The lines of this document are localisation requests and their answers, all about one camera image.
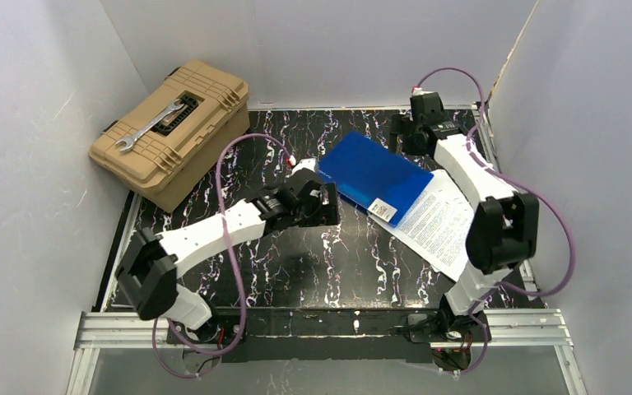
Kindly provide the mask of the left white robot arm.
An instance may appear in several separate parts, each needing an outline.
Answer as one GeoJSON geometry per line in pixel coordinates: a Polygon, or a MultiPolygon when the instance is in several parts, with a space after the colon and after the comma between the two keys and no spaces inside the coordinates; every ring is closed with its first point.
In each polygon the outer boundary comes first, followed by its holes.
{"type": "Polygon", "coordinates": [[[213,311],[203,296],[179,284],[191,268],[237,244],[293,226],[339,222],[336,184],[302,168],[283,184],[251,193],[202,221],[160,233],[150,228],[137,231],[115,276],[142,321],[168,318],[197,330],[211,320],[213,311]]]}

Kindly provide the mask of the white printed paper files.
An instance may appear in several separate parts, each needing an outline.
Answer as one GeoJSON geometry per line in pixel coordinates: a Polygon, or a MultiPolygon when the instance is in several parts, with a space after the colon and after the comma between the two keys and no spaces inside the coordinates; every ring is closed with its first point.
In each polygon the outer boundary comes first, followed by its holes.
{"type": "Polygon", "coordinates": [[[377,216],[369,218],[421,256],[434,271],[457,281],[468,262],[465,242],[473,210],[448,172],[434,170],[432,175],[395,227],[377,216]]]}

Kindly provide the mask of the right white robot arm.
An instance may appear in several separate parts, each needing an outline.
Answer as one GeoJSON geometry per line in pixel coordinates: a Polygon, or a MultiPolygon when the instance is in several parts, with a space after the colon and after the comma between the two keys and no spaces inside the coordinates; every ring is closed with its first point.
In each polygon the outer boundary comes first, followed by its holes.
{"type": "Polygon", "coordinates": [[[388,149],[430,156],[459,187],[474,211],[465,240],[468,262],[444,294],[432,327],[458,331],[479,324],[485,298],[520,263],[536,252],[539,201],[491,174],[491,165],[472,150],[473,142],[444,113],[438,93],[416,88],[409,116],[393,116],[388,149]]]}

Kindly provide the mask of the blue plastic folder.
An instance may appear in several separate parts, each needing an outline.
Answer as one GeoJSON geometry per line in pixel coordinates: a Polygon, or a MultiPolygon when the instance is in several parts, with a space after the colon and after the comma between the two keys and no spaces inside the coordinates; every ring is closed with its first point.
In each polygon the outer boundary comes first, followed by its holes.
{"type": "Polygon", "coordinates": [[[323,179],[370,214],[397,226],[434,178],[379,142],[352,131],[318,161],[323,179]]]}

